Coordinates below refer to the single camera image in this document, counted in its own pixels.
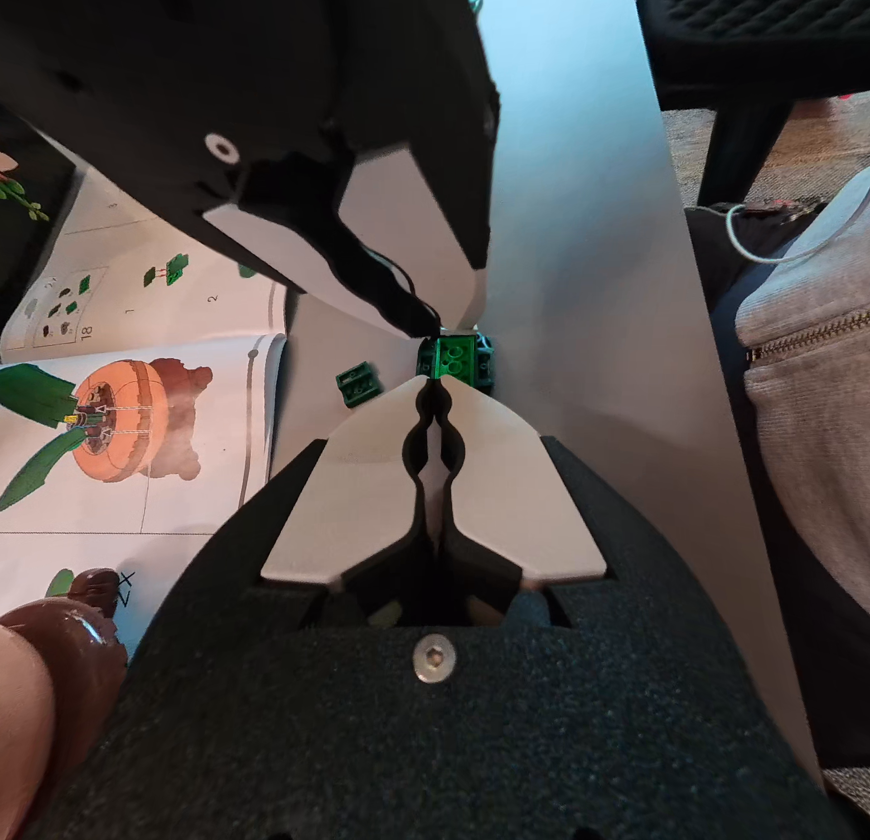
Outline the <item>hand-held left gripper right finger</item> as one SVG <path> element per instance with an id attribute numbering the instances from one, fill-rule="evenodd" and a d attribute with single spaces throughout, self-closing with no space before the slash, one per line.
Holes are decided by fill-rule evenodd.
<path id="1" fill-rule="evenodd" d="M 495 399 L 449 376 L 436 415 L 445 485 L 442 551 L 469 592 L 597 581 L 607 566 L 542 437 Z"/>

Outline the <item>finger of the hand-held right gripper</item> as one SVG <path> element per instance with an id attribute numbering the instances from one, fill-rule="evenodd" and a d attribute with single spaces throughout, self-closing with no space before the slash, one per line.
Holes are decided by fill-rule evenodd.
<path id="1" fill-rule="evenodd" d="M 357 160 L 338 214 L 367 248 L 407 274 L 444 330 L 476 327 L 486 271 L 472 269 L 407 146 Z"/>
<path id="2" fill-rule="evenodd" d="M 222 204 L 203 215 L 272 272 L 342 314 L 405 339 L 441 330 L 439 314 L 419 299 L 409 276 L 366 247 L 342 222 L 327 225 L 325 247 L 289 226 Z"/>

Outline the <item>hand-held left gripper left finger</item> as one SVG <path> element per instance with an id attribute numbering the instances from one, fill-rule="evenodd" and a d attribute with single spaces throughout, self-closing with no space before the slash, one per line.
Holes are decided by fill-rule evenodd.
<path id="1" fill-rule="evenodd" d="M 428 562 L 425 494 L 429 420 L 415 376 L 364 404 L 328 437 L 260 574 L 268 582 L 362 588 Z"/>

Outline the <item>bright green brick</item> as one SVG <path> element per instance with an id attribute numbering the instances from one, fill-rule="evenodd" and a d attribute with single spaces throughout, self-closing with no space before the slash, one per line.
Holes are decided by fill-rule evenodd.
<path id="1" fill-rule="evenodd" d="M 434 346 L 432 377 L 452 377 L 474 387 L 477 369 L 477 341 L 473 335 L 438 337 Z"/>

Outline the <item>green oval leaf plate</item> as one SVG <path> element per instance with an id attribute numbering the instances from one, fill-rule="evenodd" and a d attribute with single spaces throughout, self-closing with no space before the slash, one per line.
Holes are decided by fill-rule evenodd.
<path id="1" fill-rule="evenodd" d="M 476 380 L 475 386 L 473 388 L 479 390 L 480 392 L 491 395 L 493 393 L 494 388 L 494 375 L 493 375 L 493 359 L 494 359 L 494 348 L 490 339 L 481 334 L 479 332 L 475 332 L 472 334 L 443 334 L 441 336 L 450 336 L 450 335 L 473 335 L 476 337 L 477 341 L 477 369 L 476 369 Z M 434 346 L 436 344 L 438 337 L 430 337 L 424 339 L 420 345 L 418 350 L 418 358 L 417 358 L 417 371 L 416 374 L 424 375 L 428 378 L 433 378 L 432 375 L 432 361 L 434 356 Z"/>

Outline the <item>white desk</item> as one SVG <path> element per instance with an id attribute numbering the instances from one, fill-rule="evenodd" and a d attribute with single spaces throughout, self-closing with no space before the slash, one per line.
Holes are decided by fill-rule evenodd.
<path id="1" fill-rule="evenodd" d="M 570 628 L 299 634 L 279 710 L 341 790 L 655 816 L 821 801 L 799 682 L 634 0 L 485 0 L 501 95 L 489 296 L 498 398 L 554 435 L 614 576 L 554 589 Z"/>

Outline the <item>dark green brick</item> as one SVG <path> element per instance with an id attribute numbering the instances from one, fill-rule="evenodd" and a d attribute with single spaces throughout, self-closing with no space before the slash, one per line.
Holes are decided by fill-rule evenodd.
<path id="1" fill-rule="evenodd" d="M 357 408 L 384 391 L 376 370 L 366 360 L 337 374 L 335 380 L 343 404 L 348 409 Z"/>

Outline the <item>instruction booklet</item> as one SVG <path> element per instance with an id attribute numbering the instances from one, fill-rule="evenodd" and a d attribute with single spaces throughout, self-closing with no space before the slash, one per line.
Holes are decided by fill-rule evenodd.
<path id="1" fill-rule="evenodd" d="M 3 614 L 108 569 L 133 654 L 269 478 L 286 293 L 86 171 L 2 333 Z"/>

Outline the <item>black product box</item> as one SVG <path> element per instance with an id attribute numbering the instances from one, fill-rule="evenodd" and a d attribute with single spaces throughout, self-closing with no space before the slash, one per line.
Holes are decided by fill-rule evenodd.
<path id="1" fill-rule="evenodd" d="M 1 107 L 1 323 L 24 296 L 74 183 L 75 165 Z"/>

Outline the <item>dark pants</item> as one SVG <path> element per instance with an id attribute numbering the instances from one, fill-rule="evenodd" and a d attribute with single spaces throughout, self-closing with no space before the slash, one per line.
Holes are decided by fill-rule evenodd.
<path id="1" fill-rule="evenodd" d="M 725 232 L 727 208 L 691 206 L 686 223 L 813 745 L 824 770 L 868 769 L 868 614 L 799 537 L 767 475 L 745 391 L 748 353 L 734 321 L 740 302 L 770 271 L 734 251 Z"/>

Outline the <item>peach brick flower pot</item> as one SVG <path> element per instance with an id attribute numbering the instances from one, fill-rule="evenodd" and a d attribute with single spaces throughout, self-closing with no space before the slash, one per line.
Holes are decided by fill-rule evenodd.
<path id="1" fill-rule="evenodd" d="M 128 664 L 119 586 L 89 569 L 2 614 L 2 838 L 22 836 L 103 734 Z"/>

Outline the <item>black chair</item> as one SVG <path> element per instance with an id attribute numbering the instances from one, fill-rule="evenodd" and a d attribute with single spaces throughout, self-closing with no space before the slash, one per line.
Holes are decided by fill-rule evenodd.
<path id="1" fill-rule="evenodd" d="M 662 111 L 715 112 L 698 204 L 740 204 L 794 106 L 868 92 L 869 0 L 637 0 Z"/>

